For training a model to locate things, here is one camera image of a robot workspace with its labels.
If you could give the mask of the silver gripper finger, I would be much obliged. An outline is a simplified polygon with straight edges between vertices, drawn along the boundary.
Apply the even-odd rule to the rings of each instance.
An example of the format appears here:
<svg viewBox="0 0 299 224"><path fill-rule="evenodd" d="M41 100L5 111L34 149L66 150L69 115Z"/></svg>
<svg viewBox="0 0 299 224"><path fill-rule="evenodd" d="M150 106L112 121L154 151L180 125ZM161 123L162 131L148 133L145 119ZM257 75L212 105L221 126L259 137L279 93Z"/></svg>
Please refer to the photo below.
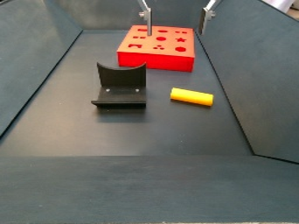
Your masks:
<svg viewBox="0 0 299 224"><path fill-rule="evenodd" d="M152 35L152 10L148 7L145 0L136 0L141 11L138 12L138 17L144 19L146 25L146 35Z"/></svg>
<svg viewBox="0 0 299 224"><path fill-rule="evenodd" d="M221 0L209 0L208 4L201 8L200 11L200 24L199 24L199 34L203 35L207 28L207 23L216 16L216 7L220 4Z"/></svg>

